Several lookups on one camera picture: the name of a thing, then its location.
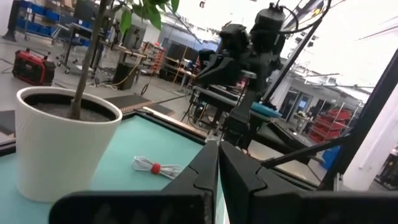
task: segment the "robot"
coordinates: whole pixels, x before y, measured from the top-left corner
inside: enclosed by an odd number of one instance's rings
[[[270,3],[268,9],[259,11],[249,34],[240,24],[228,24],[220,32],[218,53],[199,51],[202,70],[197,82],[203,87],[234,85],[243,76],[249,77],[242,103],[230,112],[224,123],[224,140],[235,146],[249,131],[252,103],[259,101],[266,91],[267,78],[282,66],[279,54],[285,44],[285,35],[279,31],[285,18],[283,7]]]

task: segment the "teal table surface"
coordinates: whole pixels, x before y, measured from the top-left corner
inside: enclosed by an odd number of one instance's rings
[[[170,180],[132,168],[134,156],[187,166],[203,146],[147,119],[122,121],[91,183],[92,190],[160,190]],[[16,155],[0,157],[0,223],[48,223],[49,203],[24,198],[16,188]],[[221,184],[218,184],[218,201]]]

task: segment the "red cable tie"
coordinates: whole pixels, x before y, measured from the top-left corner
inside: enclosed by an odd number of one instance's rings
[[[159,174],[160,172],[160,164],[157,162],[152,166],[152,169],[150,170],[153,174]]]

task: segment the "soil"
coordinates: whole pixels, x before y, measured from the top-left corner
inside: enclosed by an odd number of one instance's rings
[[[59,116],[61,118],[69,118],[70,105],[39,103],[37,105],[33,105],[33,107],[45,113]],[[110,121],[110,119],[100,113],[82,108],[80,111],[80,121],[105,122]]]

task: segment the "blue storage bin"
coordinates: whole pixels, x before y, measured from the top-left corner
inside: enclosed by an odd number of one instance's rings
[[[90,41],[89,40],[80,40],[80,43],[85,46],[88,47],[90,45]]]
[[[48,28],[50,29],[50,35],[52,35],[55,31],[57,31],[57,26],[50,26]]]
[[[322,159],[325,161],[322,167],[328,170],[332,165],[333,161],[336,159],[340,146],[335,146],[331,149],[327,149],[323,152]]]
[[[39,34],[41,35],[50,35],[50,29],[45,26],[40,26]]]
[[[91,23],[86,22],[86,21],[83,21],[83,22],[81,23],[81,26],[82,26],[82,27],[89,28],[89,29],[92,29]]]
[[[44,7],[38,6],[36,4],[32,4],[30,6],[30,8],[32,9],[32,13],[36,13],[36,14],[39,14],[39,15],[44,15]]]
[[[51,9],[45,9],[44,16],[51,19],[52,21],[58,22],[60,20],[60,15],[51,11]]]
[[[40,32],[40,27],[41,25],[29,21],[27,24],[27,31],[33,33]]]
[[[30,2],[28,1],[21,1],[19,7],[27,9],[30,6]]]
[[[18,18],[18,19],[17,19],[17,26],[18,26],[18,27],[20,27],[20,28],[25,28],[25,23],[26,23],[26,21],[25,21],[24,18]]]

